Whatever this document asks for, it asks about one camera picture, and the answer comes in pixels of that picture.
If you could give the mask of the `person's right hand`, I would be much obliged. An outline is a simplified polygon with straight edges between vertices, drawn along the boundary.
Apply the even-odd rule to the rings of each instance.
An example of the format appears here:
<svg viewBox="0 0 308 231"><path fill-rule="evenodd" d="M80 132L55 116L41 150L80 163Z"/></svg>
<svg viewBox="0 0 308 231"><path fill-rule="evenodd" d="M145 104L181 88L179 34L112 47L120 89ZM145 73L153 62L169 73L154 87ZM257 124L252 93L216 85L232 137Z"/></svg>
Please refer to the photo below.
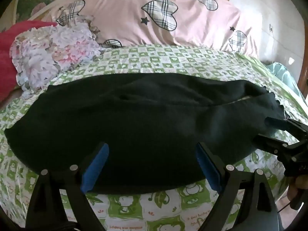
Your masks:
<svg viewBox="0 0 308 231"><path fill-rule="evenodd" d="M287 192L287 197L290 201L296 197L299 189L307 189L307 177L306 176L291 178L288 192Z"/></svg>

